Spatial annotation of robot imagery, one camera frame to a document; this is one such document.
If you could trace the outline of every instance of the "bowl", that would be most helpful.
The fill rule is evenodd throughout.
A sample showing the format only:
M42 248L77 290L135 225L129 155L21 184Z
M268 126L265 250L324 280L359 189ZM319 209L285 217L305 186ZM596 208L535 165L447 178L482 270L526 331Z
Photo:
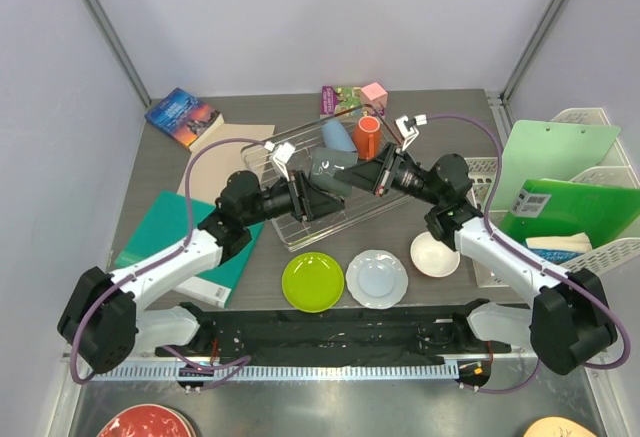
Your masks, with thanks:
M460 264L460 254L423 232L411 243L411 260L420 272L429 277L446 277Z

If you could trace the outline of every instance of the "red plate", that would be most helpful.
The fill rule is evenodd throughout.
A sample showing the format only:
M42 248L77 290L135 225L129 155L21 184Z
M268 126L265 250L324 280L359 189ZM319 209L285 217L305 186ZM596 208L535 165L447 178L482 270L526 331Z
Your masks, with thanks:
M191 425L177 412L154 404L123 410L98 437L195 437Z

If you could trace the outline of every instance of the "gray wall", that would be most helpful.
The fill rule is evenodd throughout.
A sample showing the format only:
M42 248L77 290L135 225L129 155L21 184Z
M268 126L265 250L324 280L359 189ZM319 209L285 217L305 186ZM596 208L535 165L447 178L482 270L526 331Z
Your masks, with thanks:
M640 0L570 0L512 100L517 119L548 120L568 107L604 107L640 169ZM640 433L640 259L604 276L612 308L634 337L631 360L611 372Z
M80 0L0 0L0 433L43 435L83 270L104 265L142 106Z
M549 0L101 0L145 86L501 89Z

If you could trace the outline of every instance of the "red mug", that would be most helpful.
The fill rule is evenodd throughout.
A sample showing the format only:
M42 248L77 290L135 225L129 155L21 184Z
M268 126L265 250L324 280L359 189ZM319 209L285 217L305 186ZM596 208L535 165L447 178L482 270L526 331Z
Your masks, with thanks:
M353 143L358 149L358 157L371 160L378 155L381 137L380 121L370 115L361 117L353 130Z

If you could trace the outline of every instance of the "blue mug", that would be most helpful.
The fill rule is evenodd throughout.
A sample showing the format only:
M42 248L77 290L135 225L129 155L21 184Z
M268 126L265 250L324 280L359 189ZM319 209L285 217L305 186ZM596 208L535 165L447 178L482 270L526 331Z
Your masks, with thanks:
M330 120L322 126L322 138L325 147L343 152L357 152L356 144L351 140L347 129L337 120Z

